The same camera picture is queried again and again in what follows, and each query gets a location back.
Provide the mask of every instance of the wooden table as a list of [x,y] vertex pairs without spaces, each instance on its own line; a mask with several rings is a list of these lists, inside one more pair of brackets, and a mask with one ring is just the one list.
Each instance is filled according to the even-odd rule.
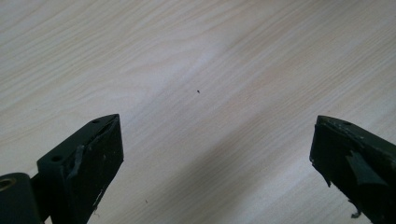
[[396,143],[395,1],[0,3],[0,175],[119,113],[89,223],[369,223],[308,159],[317,115]]

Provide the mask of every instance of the screw hole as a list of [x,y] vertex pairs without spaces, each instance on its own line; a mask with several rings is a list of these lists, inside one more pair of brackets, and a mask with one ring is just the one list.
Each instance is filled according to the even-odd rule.
[[54,157],[52,157],[51,160],[54,161],[54,162],[61,161],[62,160],[62,156],[54,156]]
[[15,178],[6,178],[6,179],[0,180],[0,191],[9,189],[16,182],[17,182],[17,180]]

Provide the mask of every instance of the wood grain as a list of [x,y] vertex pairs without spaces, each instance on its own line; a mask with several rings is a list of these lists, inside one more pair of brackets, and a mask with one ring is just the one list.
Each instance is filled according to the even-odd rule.
[[396,143],[394,1],[1,1],[0,175],[119,113],[90,223],[370,223],[312,168],[317,115]]

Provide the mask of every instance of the light wood tabletop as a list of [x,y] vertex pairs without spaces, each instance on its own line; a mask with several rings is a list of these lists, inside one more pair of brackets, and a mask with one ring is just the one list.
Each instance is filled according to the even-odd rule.
[[318,115],[396,143],[396,1],[6,0],[0,80],[0,175],[120,114],[89,223],[370,223],[308,157]]

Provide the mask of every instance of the black object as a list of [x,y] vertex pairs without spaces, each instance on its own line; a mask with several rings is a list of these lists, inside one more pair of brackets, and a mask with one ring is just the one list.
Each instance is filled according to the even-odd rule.
[[396,146],[340,119],[318,116],[310,158],[374,224],[396,223]]
[[95,119],[37,161],[0,176],[0,223],[87,223],[123,162],[120,116]]

